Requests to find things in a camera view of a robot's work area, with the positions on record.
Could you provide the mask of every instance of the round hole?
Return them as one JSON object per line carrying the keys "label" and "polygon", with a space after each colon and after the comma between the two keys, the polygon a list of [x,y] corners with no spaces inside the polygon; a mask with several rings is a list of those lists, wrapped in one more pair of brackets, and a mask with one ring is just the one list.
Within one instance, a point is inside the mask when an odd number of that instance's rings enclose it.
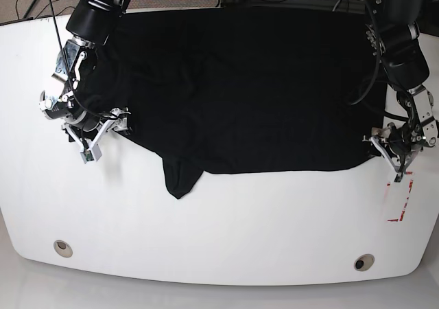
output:
{"label": "round hole", "polygon": [[60,249],[66,249],[67,247],[65,242],[57,242],[56,244]]}
{"label": "round hole", "polygon": [[356,268],[357,270],[363,268],[363,266],[364,266],[364,261],[363,261],[363,260],[358,260],[358,261],[356,261],[356,263],[355,263],[355,268]]}
{"label": "round hole", "polygon": [[63,242],[62,240],[56,240],[54,242],[55,252],[61,255],[64,258],[69,258],[73,255],[73,251],[69,244]]}
{"label": "round hole", "polygon": [[372,254],[365,254],[355,260],[354,269],[356,271],[367,271],[375,262],[375,258]]}

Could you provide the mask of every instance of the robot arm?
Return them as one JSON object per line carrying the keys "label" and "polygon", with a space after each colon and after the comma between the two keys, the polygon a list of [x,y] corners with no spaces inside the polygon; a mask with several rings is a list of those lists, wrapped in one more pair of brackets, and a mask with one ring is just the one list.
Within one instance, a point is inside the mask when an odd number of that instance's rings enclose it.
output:
{"label": "robot arm", "polygon": [[368,2],[377,24],[377,28],[372,22],[367,24],[368,38],[375,49],[380,49],[387,81],[409,116],[401,127],[391,123],[386,128],[372,130],[370,141],[388,160],[396,173],[395,181],[399,182],[417,154],[423,148],[434,147],[438,137],[432,111],[433,96],[423,86],[429,77],[429,68],[419,47],[416,24],[424,0]]}
{"label": "robot arm", "polygon": [[83,41],[105,45],[131,0],[80,0],[67,30]]}
{"label": "robot arm", "polygon": [[[366,33],[377,50],[378,62],[383,65],[388,78],[386,81],[397,91],[398,102],[409,115],[404,125],[389,124],[385,128],[373,129],[372,137],[368,138],[392,166],[396,182],[402,179],[409,164],[423,148],[436,145],[438,137],[438,125],[431,109],[433,98],[423,86],[429,69],[418,43],[416,18],[423,1],[368,1],[368,7],[372,6],[368,9],[373,12]],[[102,132],[108,129],[122,132],[129,129],[125,108],[115,108],[114,111],[119,111],[117,115],[112,113],[101,117],[84,108],[76,95],[81,93],[81,79],[95,68],[96,49],[105,45],[129,3],[130,0],[80,0],[67,24],[67,30],[73,34],[63,49],[67,62],[64,63],[60,52],[53,74],[63,88],[59,93],[43,92],[41,95],[41,110],[49,119],[62,118],[65,121],[63,129],[72,141],[78,143],[85,162],[98,160],[100,152],[96,151],[96,141],[88,141],[79,134],[98,130],[101,133],[94,138],[100,139]]]}
{"label": "robot arm", "polygon": [[108,130],[127,133],[127,108],[114,108],[110,113],[96,113],[78,100],[84,81],[96,66],[96,49],[105,45],[116,27],[119,17],[126,11],[131,0],[80,0],[67,23],[73,34],[58,54],[52,78],[57,80],[57,91],[43,91],[40,109],[48,119],[62,118],[62,129],[75,141],[84,162],[101,157],[97,142]]}

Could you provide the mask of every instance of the red marking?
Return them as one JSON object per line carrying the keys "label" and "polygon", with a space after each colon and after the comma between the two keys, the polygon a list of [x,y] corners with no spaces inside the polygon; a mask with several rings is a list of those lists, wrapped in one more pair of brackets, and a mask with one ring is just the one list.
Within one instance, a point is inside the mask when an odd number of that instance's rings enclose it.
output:
{"label": "red marking", "polygon": [[413,180],[410,180],[409,193],[412,192],[412,186],[413,186]]}

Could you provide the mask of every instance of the table surface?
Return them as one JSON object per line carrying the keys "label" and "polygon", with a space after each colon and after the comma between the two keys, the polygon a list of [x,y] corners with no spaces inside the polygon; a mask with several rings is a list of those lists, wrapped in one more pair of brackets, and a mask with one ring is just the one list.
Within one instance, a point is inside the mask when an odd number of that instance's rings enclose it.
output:
{"label": "table surface", "polygon": [[[64,29],[67,16],[58,18]],[[71,35],[61,30],[62,41]],[[177,201],[161,159],[110,133],[103,157],[84,165],[60,121],[38,109],[58,46],[49,19],[0,27],[3,141],[0,208],[24,258],[96,273],[169,282],[296,285],[411,273],[439,213],[439,150],[388,187],[382,158],[340,172],[204,173]],[[421,36],[426,87],[439,97],[439,41]],[[402,113],[388,91],[388,111]],[[404,219],[398,222],[407,202]],[[71,245],[66,259],[54,242]],[[363,254],[375,263],[353,266]]]}
{"label": "table surface", "polygon": [[12,248],[0,212],[0,308],[16,309],[437,309],[425,266],[374,281],[312,286],[209,286],[151,282],[26,260]]}

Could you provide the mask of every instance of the black t-shirt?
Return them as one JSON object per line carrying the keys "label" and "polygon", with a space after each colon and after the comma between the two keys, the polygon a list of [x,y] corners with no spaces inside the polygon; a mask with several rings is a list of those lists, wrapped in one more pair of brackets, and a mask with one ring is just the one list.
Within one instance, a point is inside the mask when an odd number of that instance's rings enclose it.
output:
{"label": "black t-shirt", "polygon": [[[127,138],[163,158],[176,198],[203,171],[345,170],[383,122],[344,103],[375,63],[365,31],[360,15],[287,8],[127,14],[87,91],[130,109]],[[385,88],[367,101],[384,108]]]}

